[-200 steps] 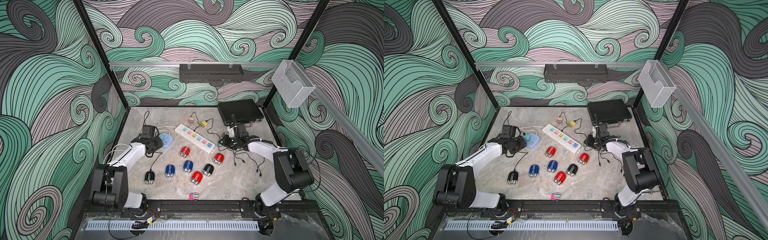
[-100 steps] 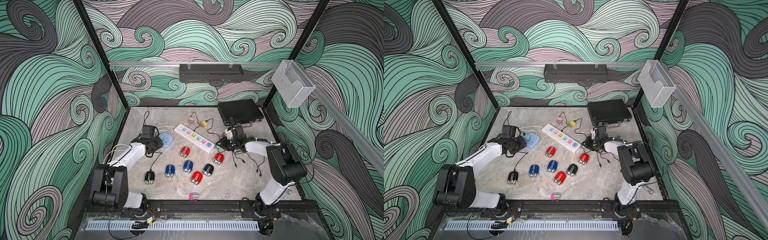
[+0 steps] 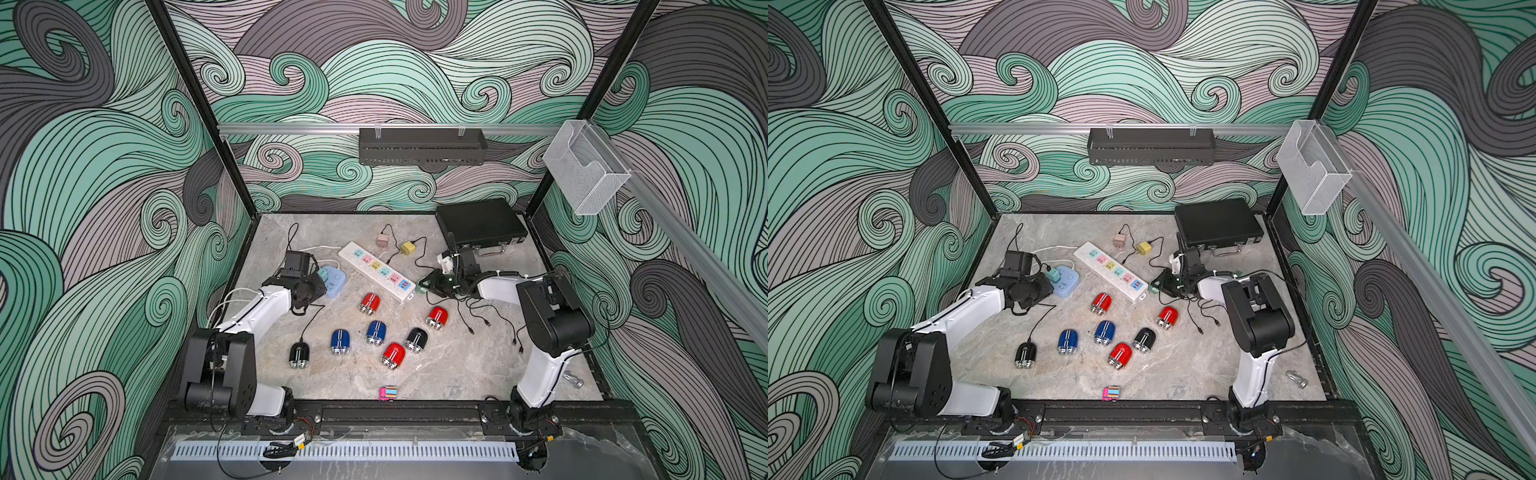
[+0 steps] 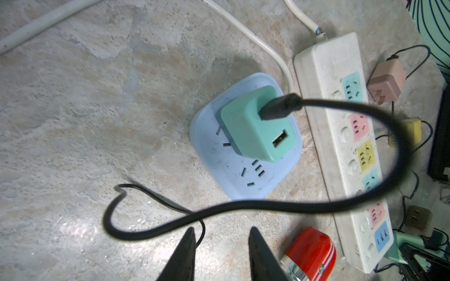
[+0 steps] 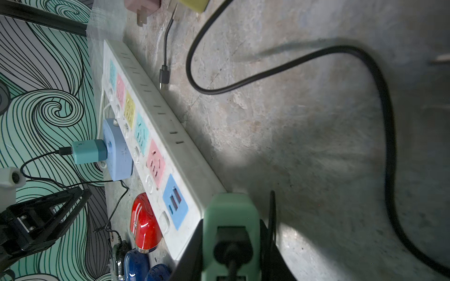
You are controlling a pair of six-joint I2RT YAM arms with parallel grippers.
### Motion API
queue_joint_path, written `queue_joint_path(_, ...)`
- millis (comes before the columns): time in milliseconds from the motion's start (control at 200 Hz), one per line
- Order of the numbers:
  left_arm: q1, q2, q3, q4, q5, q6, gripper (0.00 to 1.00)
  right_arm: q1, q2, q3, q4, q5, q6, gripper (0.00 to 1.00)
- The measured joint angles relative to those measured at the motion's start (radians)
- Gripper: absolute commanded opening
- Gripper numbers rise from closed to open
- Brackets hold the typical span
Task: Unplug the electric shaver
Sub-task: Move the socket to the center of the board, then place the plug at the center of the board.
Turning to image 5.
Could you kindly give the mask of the teal charger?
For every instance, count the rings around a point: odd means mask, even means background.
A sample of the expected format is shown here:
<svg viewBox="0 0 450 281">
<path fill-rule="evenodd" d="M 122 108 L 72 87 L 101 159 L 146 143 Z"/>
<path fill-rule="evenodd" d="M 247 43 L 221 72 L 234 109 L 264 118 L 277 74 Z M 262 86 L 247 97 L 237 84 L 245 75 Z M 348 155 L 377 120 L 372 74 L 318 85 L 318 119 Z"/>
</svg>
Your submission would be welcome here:
<svg viewBox="0 0 450 281">
<path fill-rule="evenodd" d="M 107 147 L 101 139 L 91 139 L 71 144 L 75 164 L 96 163 L 107 159 Z"/>
</svg>

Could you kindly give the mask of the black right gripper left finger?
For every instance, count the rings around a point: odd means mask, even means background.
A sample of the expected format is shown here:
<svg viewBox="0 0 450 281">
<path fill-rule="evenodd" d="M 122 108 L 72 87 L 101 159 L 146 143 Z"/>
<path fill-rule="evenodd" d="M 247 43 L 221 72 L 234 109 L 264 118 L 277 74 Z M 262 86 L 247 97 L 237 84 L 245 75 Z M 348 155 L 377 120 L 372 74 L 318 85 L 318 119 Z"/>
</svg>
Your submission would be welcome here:
<svg viewBox="0 0 450 281">
<path fill-rule="evenodd" d="M 203 220 L 200 220 L 169 281 L 200 281 L 202 279 L 202 244 Z"/>
</svg>

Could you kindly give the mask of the green charger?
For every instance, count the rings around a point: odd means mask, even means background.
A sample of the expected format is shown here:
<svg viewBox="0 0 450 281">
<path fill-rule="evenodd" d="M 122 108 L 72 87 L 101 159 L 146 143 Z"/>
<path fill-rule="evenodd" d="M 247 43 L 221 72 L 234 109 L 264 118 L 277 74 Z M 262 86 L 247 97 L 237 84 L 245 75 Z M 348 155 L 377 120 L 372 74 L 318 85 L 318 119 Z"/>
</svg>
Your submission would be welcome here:
<svg viewBox="0 0 450 281">
<path fill-rule="evenodd" d="M 202 280 L 260 280 L 260 216 L 247 194 L 213 196 L 203 219 Z"/>
</svg>

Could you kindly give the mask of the yellow USB charger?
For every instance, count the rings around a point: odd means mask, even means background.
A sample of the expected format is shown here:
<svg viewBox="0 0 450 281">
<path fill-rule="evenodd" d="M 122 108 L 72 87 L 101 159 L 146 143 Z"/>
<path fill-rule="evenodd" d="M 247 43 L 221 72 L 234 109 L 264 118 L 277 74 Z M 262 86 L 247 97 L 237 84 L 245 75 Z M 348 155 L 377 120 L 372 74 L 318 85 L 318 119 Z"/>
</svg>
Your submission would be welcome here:
<svg viewBox="0 0 450 281">
<path fill-rule="evenodd" d="M 179 2 L 187 8 L 201 14 L 205 11 L 209 0 L 179 0 Z"/>
</svg>

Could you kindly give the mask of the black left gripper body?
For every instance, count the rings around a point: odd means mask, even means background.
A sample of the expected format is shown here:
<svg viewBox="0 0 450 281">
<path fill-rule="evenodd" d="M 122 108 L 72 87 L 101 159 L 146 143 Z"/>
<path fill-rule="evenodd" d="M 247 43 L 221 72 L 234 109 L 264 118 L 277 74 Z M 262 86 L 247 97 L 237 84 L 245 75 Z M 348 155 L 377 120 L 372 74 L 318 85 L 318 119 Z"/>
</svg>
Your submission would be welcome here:
<svg viewBox="0 0 450 281">
<path fill-rule="evenodd" d="M 11 205 L 1 213 L 1 270 L 50 248 L 91 197 L 79 187 Z"/>
</svg>

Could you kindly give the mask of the pink end USB charger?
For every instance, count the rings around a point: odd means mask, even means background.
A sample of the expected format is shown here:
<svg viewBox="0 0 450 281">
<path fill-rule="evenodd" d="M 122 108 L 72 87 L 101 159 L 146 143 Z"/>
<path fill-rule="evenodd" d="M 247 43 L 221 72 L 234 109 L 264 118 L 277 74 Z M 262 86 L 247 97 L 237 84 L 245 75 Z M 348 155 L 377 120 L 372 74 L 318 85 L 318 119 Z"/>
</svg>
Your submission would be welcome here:
<svg viewBox="0 0 450 281">
<path fill-rule="evenodd" d="M 161 0 L 124 0 L 124 6 L 137 15 L 137 25 L 143 27 L 147 23 L 147 17 L 161 7 Z"/>
</svg>

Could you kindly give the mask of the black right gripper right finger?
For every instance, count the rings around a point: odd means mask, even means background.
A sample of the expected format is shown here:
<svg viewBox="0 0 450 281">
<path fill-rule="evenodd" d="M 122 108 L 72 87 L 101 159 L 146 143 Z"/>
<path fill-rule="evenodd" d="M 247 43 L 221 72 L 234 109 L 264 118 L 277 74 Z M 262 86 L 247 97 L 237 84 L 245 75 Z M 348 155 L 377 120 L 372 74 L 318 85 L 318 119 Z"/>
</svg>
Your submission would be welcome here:
<svg viewBox="0 0 450 281">
<path fill-rule="evenodd" d="M 268 228 L 260 220 L 260 266 L 262 281 L 296 281 L 276 245 L 268 247 Z"/>
</svg>

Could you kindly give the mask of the red shaver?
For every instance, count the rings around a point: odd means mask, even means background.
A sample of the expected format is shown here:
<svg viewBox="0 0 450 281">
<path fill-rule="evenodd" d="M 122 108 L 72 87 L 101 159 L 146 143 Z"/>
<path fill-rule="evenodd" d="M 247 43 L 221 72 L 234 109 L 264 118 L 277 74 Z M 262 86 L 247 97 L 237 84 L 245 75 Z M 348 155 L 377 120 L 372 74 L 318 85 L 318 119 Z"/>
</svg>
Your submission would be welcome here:
<svg viewBox="0 0 450 281">
<path fill-rule="evenodd" d="M 130 218 L 130 231 L 140 253 L 154 251 L 162 240 L 161 229 L 146 192 L 135 198 Z"/>
</svg>

